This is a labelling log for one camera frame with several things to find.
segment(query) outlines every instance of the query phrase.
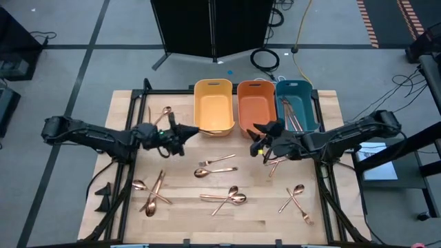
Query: wooden tabletop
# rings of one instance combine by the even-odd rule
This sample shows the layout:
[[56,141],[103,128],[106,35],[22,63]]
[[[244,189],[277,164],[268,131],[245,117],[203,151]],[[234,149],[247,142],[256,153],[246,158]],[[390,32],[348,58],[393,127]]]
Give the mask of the wooden tabletop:
[[[114,92],[106,127],[124,129],[130,95],[130,91]],[[319,96],[326,130],[343,125],[336,92],[319,91]],[[150,107],[153,121],[160,115],[161,110],[169,105],[175,113],[177,123],[193,125],[193,102],[193,95],[147,96],[147,105]],[[152,188],[159,172],[164,169],[165,179],[159,194],[170,199],[173,205],[158,200],[156,213],[149,218],[144,212],[139,212],[147,200],[148,193],[132,190],[124,242],[182,243],[184,238],[189,238],[194,244],[274,244],[275,239],[282,239],[283,244],[327,244],[313,161],[305,159],[283,162],[273,177],[268,177],[271,167],[263,166],[261,156],[252,158],[249,155],[249,145],[252,142],[243,138],[240,133],[236,96],[233,104],[236,124],[233,132],[226,137],[206,137],[198,134],[185,144],[185,156],[173,156],[168,159],[160,157],[156,150],[139,150],[134,178],[143,180]],[[144,121],[148,120],[149,109],[145,108]],[[158,126],[168,129],[167,119],[163,119]],[[236,157],[214,163],[206,169],[235,166],[238,167],[238,171],[210,174],[205,178],[194,177],[193,172],[198,168],[199,161],[230,154],[236,154]],[[100,171],[109,161],[109,156],[99,155],[94,173]],[[342,162],[352,165],[348,155],[342,157]],[[104,213],[94,211],[100,205],[102,196],[95,196],[93,192],[104,187],[107,182],[114,182],[116,167],[114,165],[102,173],[91,186],[79,238],[85,238],[90,234],[104,217]],[[363,219],[360,190],[354,172],[334,166],[334,173],[342,210],[359,232],[370,238]],[[281,214],[278,213],[280,206],[289,198],[285,188],[289,187],[292,190],[297,184],[305,186],[305,191],[296,198],[315,222],[314,226],[305,224],[300,211],[292,202]],[[199,194],[226,196],[228,189],[233,185],[237,185],[239,192],[247,196],[247,202],[239,206],[227,203],[215,216],[211,216],[219,203],[203,202]],[[337,240],[335,214],[331,208],[329,213],[334,239]],[[116,237],[120,216],[121,207],[115,215],[113,238]]]

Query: gray carpet floor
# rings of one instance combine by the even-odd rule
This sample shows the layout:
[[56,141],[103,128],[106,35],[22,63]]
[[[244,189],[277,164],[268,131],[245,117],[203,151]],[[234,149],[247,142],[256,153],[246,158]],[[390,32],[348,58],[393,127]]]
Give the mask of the gray carpet floor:
[[[0,4],[28,31],[55,31],[50,44],[88,44],[104,0],[2,0]],[[285,23],[274,28],[270,43],[293,43],[307,0],[296,0],[285,11]],[[97,44],[160,44],[152,7],[147,0],[110,0]],[[305,20],[301,44],[365,44],[369,37],[356,0],[314,0]],[[276,76],[301,79],[288,49],[280,56]],[[64,113],[86,50],[44,50],[31,81],[12,82],[22,98],[0,150],[0,246],[15,247],[43,175],[51,147],[40,137],[44,119]],[[162,50],[93,50],[72,117],[104,125],[114,90],[140,88],[148,78],[155,89],[187,89],[201,79],[225,78],[233,83],[265,75],[249,62],[251,52],[221,58],[222,64],[173,54],[157,71],[151,69]],[[271,64],[266,54],[256,57]],[[410,75],[403,50],[304,49],[297,60],[319,90],[336,90],[345,120],[357,115],[395,85],[396,74]],[[400,89],[382,108],[396,110],[410,99]],[[441,120],[429,90],[396,114],[407,135]],[[438,156],[422,154],[424,163]],[[28,246],[74,242],[84,210],[85,189],[96,154],[86,147],[62,147]],[[441,205],[439,176],[429,179]],[[367,220],[375,233],[392,245],[411,245],[441,239],[441,220],[415,220],[426,211],[418,190],[366,190]]]

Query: orange basket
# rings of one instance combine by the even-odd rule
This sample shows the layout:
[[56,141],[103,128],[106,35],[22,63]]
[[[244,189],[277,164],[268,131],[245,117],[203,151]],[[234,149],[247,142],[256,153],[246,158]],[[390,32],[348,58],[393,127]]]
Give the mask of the orange basket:
[[227,79],[204,79],[194,86],[194,124],[215,136],[226,136],[234,127],[233,84]]
[[239,125],[244,137],[250,138],[247,129],[257,133],[254,126],[277,120],[274,103],[274,84],[269,81],[243,81],[237,87]]

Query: yellow cable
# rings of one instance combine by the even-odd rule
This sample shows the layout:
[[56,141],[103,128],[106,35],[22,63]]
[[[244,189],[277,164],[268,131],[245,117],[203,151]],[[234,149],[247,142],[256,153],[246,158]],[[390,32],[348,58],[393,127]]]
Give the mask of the yellow cable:
[[[302,28],[303,28],[303,21],[305,20],[306,14],[308,13],[308,9],[311,6],[312,0],[309,0],[308,6],[306,7],[305,13],[303,13],[303,17],[302,17],[302,21],[300,22],[300,27],[298,29],[298,34],[297,34],[297,39],[296,39],[296,44],[294,45],[294,48],[297,50],[297,45],[298,45],[298,40],[300,39],[300,34],[302,32]],[[305,73],[303,73],[302,69],[300,69],[300,67],[297,65],[296,62],[296,58],[294,58],[294,53],[292,54],[292,59],[294,61],[294,65],[296,65],[298,72],[302,75],[302,77],[308,81],[312,86],[314,86],[312,84],[311,79],[309,79]]]

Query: table frame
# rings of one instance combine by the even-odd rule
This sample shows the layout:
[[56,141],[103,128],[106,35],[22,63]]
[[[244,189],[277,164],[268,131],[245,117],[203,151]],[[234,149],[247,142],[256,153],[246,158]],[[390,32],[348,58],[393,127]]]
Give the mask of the table frame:
[[[132,95],[130,97],[130,105],[127,113],[127,120],[125,124],[125,129],[129,130],[132,125],[133,115],[135,113],[135,103],[140,99],[141,104],[139,107],[139,114],[136,123],[143,122],[143,115],[145,111],[145,103],[147,95],[149,94],[193,94],[194,86],[189,86],[188,90],[153,90],[148,79],[144,79],[143,89],[132,90]],[[233,88],[233,94],[237,93],[237,85]],[[320,102],[318,98],[318,91],[313,90],[311,95],[312,101],[314,102],[314,108],[316,111],[317,121],[320,123],[320,131],[325,131],[324,121],[322,117],[322,112],[320,108]],[[131,182],[134,177],[134,168],[136,165],[136,155],[137,151],[132,152],[132,162],[129,164],[129,169],[127,173],[127,180],[121,189],[121,181],[123,177],[124,164],[119,163],[118,169],[116,171],[116,177],[114,181],[114,192],[119,192],[119,194],[114,194],[112,197],[112,206],[108,213],[103,217],[98,226],[95,227],[94,231],[85,239],[80,240],[76,243],[62,244],[62,245],[49,245],[45,247],[55,248],[55,247],[109,247],[110,245],[121,245],[123,244],[125,224],[127,222],[127,213],[130,203],[130,194],[132,191]],[[323,177],[322,164],[314,161],[317,184],[320,194],[320,204],[322,207],[323,223],[325,225],[325,233],[327,237],[328,245],[338,245],[340,247],[397,247],[389,245],[374,245],[371,241],[367,240],[358,233],[356,228],[351,224],[351,221],[345,215],[345,213],[340,208],[340,201],[338,200],[338,191],[336,187],[336,179],[334,176],[334,169],[332,166],[328,166],[327,170],[327,182],[329,184],[330,190],[328,190],[325,183],[325,178]],[[111,233],[113,228],[114,215],[118,211],[119,206],[123,204],[121,211],[121,219],[119,222],[119,230],[116,239],[111,239]],[[329,215],[330,205],[336,214],[336,222],[338,227],[338,234],[340,236],[339,240],[334,239],[333,229],[331,225],[331,218]],[[354,242],[348,242],[346,231],[351,235]],[[104,239],[99,240],[101,234],[104,233]],[[149,247],[177,247],[182,245],[183,247],[190,247],[190,239],[183,240],[183,244],[149,244]],[[191,245],[192,247],[212,247],[213,245]],[[235,247],[274,247],[274,245],[233,245]],[[282,240],[275,240],[276,247],[302,247],[302,245],[283,245]]]

